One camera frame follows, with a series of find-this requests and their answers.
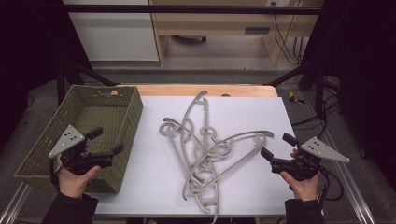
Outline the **wooden desk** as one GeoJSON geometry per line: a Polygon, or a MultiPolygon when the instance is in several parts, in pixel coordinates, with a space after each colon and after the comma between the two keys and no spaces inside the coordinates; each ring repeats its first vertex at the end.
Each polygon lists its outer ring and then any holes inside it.
{"type": "MultiPolygon", "coordinates": [[[[324,0],[148,0],[152,6],[322,7],[324,0]]],[[[294,36],[311,36],[316,15],[154,13],[156,35],[257,35],[273,65],[290,52],[286,43],[294,36]]]]}

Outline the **hanger hook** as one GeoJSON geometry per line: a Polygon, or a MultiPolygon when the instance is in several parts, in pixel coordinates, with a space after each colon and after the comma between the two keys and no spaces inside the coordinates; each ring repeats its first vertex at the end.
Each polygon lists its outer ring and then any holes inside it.
{"type": "Polygon", "coordinates": [[[217,177],[207,144],[202,143],[185,125],[170,118],[163,119],[160,133],[170,139],[185,174],[186,180],[182,189],[183,199],[187,200],[187,191],[189,190],[204,212],[210,213],[209,206],[214,206],[211,224],[216,224],[219,218],[219,183],[198,175],[199,172],[209,172],[213,178],[217,177]],[[186,147],[186,143],[191,139],[194,140],[194,161],[190,161],[186,147]]]}

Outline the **person's left hand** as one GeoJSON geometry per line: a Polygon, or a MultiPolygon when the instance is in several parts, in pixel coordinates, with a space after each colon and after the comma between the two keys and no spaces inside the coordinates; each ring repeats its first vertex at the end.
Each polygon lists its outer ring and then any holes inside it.
{"type": "Polygon", "coordinates": [[[100,166],[92,167],[84,175],[75,175],[64,169],[60,158],[57,158],[57,163],[60,166],[58,172],[60,192],[71,198],[81,199],[87,186],[97,177],[101,171],[100,166]]]}

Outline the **white cabinet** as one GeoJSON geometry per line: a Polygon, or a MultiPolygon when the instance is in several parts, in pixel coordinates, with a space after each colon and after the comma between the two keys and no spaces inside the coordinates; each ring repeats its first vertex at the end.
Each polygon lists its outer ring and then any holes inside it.
{"type": "Polygon", "coordinates": [[[70,13],[82,46],[93,62],[157,61],[149,13],[70,13]]]}

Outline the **yellow and black tool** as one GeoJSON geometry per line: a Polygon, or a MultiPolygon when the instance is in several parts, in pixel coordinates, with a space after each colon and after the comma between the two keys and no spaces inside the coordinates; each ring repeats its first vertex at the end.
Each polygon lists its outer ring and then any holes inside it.
{"type": "Polygon", "coordinates": [[[299,105],[305,105],[305,100],[296,99],[293,91],[289,91],[289,101],[299,105]]]}

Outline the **black curtain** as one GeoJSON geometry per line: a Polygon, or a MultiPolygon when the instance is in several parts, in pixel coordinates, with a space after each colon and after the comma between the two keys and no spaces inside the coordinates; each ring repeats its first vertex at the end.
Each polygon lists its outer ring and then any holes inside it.
{"type": "Polygon", "coordinates": [[[341,103],[360,145],[396,190],[396,0],[324,0],[305,52],[341,81],[341,103]]]}
{"type": "Polygon", "coordinates": [[[53,79],[55,63],[37,19],[41,4],[63,0],[0,0],[0,150],[27,107],[27,94],[53,79]]]}

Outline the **black metal stand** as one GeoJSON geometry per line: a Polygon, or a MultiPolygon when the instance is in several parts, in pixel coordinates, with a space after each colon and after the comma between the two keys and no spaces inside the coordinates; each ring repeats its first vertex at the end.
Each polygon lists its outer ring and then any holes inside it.
{"type": "Polygon", "coordinates": [[[116,82],[113,82],[105,77],[95,73],[91,68],[83,66],[75,61],[65,61],[60,63],[56,70],[56,84],[57,84],[57,96],[58,105],[63,101],[66,92],[64,81],[67,80],[71,85],[83,85],[84,81],[80,77],[80,74],[87,75],[93,78],[99,83],[105,86],[117,86],[116,82]]]}
{"type": "Polygon", "coordinates": [[[314,63],[313,61],[309,61],[307,63],[303,63],[297,68],[289,71],[286,75],[282,77],[276,78],[269,83],[266,83],[266,86],[276,87],[285,81],[291,79],[292,77],[296,77],[297,75],[302,75],[298,87],[301,91],[309,90],[313,85],[315,88],[315,111],[319,115],[321,119],[324,119],[324,108],[323,108],[323,89],[324,89],[324,70],[321,68],[320,63],[314,63]]]}

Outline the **black frame crossbar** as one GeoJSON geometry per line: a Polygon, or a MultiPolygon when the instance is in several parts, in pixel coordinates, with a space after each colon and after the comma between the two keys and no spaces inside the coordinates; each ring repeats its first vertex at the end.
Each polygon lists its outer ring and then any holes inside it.
{"type": "Polygon", "coordinates": [[[319,15],[321,7],[64,5],[68,12],[319,15]]]}

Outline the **aluminium rail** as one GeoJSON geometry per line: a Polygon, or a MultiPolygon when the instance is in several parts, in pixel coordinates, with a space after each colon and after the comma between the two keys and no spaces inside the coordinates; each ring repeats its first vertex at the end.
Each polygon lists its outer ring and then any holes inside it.
{"type": "Polygon", "coordinates": [[[32,187],[28,184],[23,182],[20,183],[11,201],[0,214],[0,224],[14,224],[31,190],[32,187]]]}
{"type": "MultiPolygon", "coordinates": [[[[305,98],[306,103],[312,114],[318,117],[318,114],[315,111],[315,95],[309,91],[303,91],[302,95],[305,98]]],[[[334,95],[331,95],[326,96],[323,99],[323,108],[323,121],[316,120],[316,124],[319,128],[319,136],[326,144],[339,151],[341,149],[340,144],[332,136],[331,132],[331,117],[335,116],[341,110],[341,106],[337,101],[336,97],[334,95]]],[[[342,186],[344,187],[345,195],[348,198],[351,208],[353,209],[359,223],[376,224],[372,211],[369,208],[367,202],[365,201],[361,190],[358,187],[356,179],[354,178],[353,174],[349,169],[350,165],[351,163],[342,163],[340,161],[334,161],[332,163],[332,166],[337,173],[337,176],[342,186]]]]}

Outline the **green woven basket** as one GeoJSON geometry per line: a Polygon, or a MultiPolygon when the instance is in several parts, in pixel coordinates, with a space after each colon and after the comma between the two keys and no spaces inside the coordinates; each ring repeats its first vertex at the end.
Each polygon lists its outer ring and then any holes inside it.
{"type": "Polygon", "coordinates": [[[72,86],[14,176],[36,189],[54,190],[49,153],[66,127],[71,125],[81,133],[101,127],[104,133],[92,141],[89,151],[107,152],[119,143],[124,144],[124,150],[114,157],[110,167],[101,170],[87,191],[119,192],[142,111],[136,87],[72,86]]]}

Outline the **person's right hand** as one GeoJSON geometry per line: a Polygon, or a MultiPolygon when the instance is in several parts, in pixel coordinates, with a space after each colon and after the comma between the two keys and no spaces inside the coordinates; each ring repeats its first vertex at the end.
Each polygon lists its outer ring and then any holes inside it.
{"type": "Polygon", "coordinates": [[[303,202],[314,201],[318,198],[319,175],[311,179],[298,181],[285,171],[280,173],[281,177],[290,185],[294,197],[303,202]]]}

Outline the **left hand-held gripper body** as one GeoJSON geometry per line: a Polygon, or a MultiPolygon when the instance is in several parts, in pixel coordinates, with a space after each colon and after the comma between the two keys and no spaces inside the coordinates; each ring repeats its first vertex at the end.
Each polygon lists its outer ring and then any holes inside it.
{"type": "Polygon", "coordinates": [[[49,153],[50,172],[55,173],[54,163],[60,158],[65,169],[75,175],[84,175],[92,167],[107,168],[112,165],[112,151],[93,153],[88,150],[89,139],[74,126],[68,125],[49,153]]]}

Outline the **grey plastic clothes hanger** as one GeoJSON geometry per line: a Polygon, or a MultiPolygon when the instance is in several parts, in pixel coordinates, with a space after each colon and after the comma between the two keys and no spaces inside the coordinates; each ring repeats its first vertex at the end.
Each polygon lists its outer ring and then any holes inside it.
{"type": "Polygon", "coordinates": [[[206,140],[201,142],[193,133],[189,133],[189,137],[195,139],[196,146],[203,151],[203,154],[194,154],[196,161],[190,164],[189,168],[186,170],[187,179],[182,190],[182,197],[184,200],[187,200],[186,193],[187,189],[189,189],[195,195],[196,200],[202,205],[218,204],[219,180],[261,149],[266,144],[267,138],[273,138],[275,136],[269,131],[250,131],[218,140],[216,130],[211,127],[203,128],[201,134],[207,134],[209,131],[213,133],[211,136],[213,142],[212,146],[210,146],[206,140]],[[227,167],[222,173],[218,174],[214,166],[214,159],[224,159],[233,150],[234,140],[246,138],[253,138],[255,140],[255,147],[250,150],[248,154],[227,167]],[[209,187],[215,188],[215,197],[203,199],[202,192],[209,187]]]}
{"type": "MultiPolygon", "coordinates": [[[[207,94],[207,91],[201,91],[198,93],[195,98],[191,101],[188,109],[186,110],[183,119],[181,121],[178,121],[180,124],[185,125],[187,128],[189,128],[193,133],[195,134],[195,126],[190,118],[191,111],[196,105],[200,105],[203,110],[204,110],[204,126],[199,130],[199,134],[202,136],[202,139],[200,139],[196,134],[195,136],[201,141],[204,142],[205,140],[209,144],[209,131],[207,134],[201,134],[201,130],[209,126],[209,102],[206,100],[205,95],[207,94]]],[[[189,154],[189,159],[190,161],[194,161],[194,156],[193,156],[193,148],[194,148],[194,140],[191,139],[186,143],[187,147],[187,152],[189,154]]],[[[214,213],[215,207],[214,206],[209,206],[210,213],[214,213]]]]}

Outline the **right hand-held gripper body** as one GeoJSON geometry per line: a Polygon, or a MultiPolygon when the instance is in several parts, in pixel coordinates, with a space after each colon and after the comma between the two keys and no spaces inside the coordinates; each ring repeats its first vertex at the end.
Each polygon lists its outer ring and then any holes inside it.
{"type": "Polygon", "coordinates": [[[295,159],[284,160],[273,157],[270,161],[272,172],[280,174],[282,171],[290,174],[294,179],[303,181],[314,177],[320,168],[322,159],[349,163],[350,158],[326,145],[316,137],[296,146],[298,156],[295,159]]]}

